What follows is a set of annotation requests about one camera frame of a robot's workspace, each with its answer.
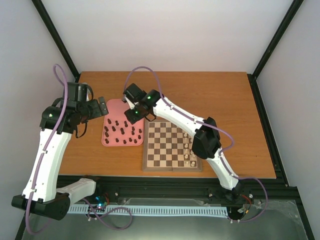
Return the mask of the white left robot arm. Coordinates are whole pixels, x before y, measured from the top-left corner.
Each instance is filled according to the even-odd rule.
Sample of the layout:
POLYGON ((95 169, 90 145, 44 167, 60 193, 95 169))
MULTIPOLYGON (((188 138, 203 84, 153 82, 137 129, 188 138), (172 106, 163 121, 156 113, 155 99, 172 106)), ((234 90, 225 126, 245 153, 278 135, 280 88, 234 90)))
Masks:
POLYGON ((78 181, 58 188, 57 180, 67 145, 78 125, 108 114, 103 97, 94 98, 86 83, 69 82, 67 99, 57 98, 42 113, 40 141, 34 166, 22 194, 13 196, 11 205, 28 213, 61 220, 71 205, 85 197, 103 198, 104 188, 98 178, 85 175, 78 181))

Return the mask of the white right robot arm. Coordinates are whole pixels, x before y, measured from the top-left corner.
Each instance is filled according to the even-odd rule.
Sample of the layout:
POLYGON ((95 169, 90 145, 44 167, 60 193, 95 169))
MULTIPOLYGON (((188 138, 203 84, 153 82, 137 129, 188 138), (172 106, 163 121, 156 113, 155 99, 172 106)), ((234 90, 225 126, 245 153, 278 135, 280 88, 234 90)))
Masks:
POLYGON ((145 92, 132 83, 124 88, 123 101, 129 109, 124 112, 127 120, 134 124, 152 115, 163 118, 184 130, 192 139, 191 150, 211 166, 223 188, 219 194, 229 203, 235 203, 242 194, 243 186, 239 176, 228 163, 220 142, 221 129, 216 121, 193 115, 180 108, 157 90, 145 92))

